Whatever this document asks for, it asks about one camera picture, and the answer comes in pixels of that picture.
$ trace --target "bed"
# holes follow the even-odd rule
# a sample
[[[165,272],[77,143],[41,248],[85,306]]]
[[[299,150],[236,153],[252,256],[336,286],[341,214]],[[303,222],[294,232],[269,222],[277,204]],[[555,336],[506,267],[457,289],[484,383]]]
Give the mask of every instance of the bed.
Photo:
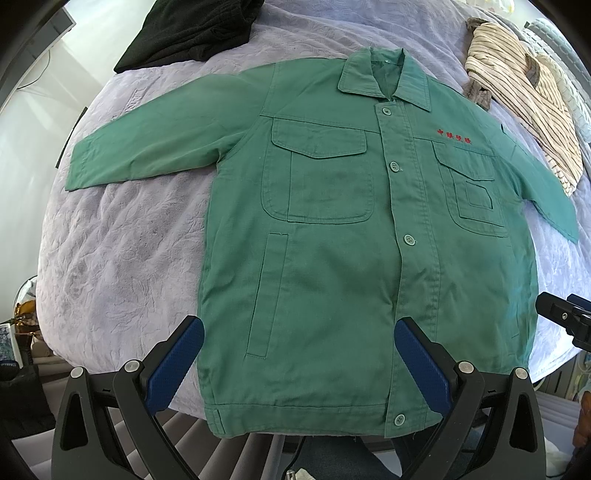
[[[406,48],[423,69],[458,91],[469,17],[481,11],[453,0],[267,0],[248,44],[204,63],[184,62],[114,76],[90,105],[66,148],[51,191],[41,241],[38,316],[52,349],[91,373],[143,358],[196,311],[204,216],[215,168],[66,193],[78,140],[123,113],[209,73],[232,73],[300,57],[347,57],[367,45]],[[497,117],[540,159],[533,137],[493,102]],[[580,242],[568,243],[533,205],[524,206],[537,252],[540,291],[591,297],[591,185],[584,175],[572,200]],[[571,339],[538,320],[532,380],[577,353]],[[171,405],[204,418],[197,373],[187,374]]]

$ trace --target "jacket collar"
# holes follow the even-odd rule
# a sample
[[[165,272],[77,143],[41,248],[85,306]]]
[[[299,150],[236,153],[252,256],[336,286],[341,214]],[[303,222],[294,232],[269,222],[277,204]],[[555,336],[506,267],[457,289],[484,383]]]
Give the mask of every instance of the jacket collar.
[[[372,60],[402,63],[402,72],[394,96],[410,102],[428,112],[431,111],[431,98],[427,75],[417,62],[402,48],[385,50],[365,47],[354,52],[345,62],[339,80],[339,90],[343,93],[355,93],[376,98],[386,98],[372,73]]]

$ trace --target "chest pocket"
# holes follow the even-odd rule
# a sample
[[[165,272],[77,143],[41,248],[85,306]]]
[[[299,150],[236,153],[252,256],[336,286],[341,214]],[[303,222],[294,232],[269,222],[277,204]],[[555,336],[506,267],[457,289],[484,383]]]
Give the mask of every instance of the chest pocket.
[[[495,184],[495,157],[433,142],[453,221],[470,232],[507,236]]]
[[[274,218],[355,223],[374,209],[365,132],[273,119],[265,156],[262,204]]]

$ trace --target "pocket flap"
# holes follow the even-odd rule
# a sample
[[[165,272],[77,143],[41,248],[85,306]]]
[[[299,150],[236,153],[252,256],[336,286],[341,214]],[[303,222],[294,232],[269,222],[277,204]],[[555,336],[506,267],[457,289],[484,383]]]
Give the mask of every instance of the pocket flap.
[[[494,157],[433,142],[437,161],[472,180],[494,180]]]
[[[365,132],[296,120],[273,119],[271,140],[278,147],[311,158],[343,157],[367,150]]]

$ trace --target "green jacket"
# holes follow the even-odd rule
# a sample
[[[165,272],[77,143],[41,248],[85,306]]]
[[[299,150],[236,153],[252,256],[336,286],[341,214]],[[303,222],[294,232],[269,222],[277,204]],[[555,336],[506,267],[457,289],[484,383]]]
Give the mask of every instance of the green jacket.
[[[394,348],[406,316],[481,371],[527,366],[538,284],[523,200],[576,242],[573,205],[404,51],[197,79],[78,143],[66,188],[212,163],[197,366],[216,435],[437,422]]]

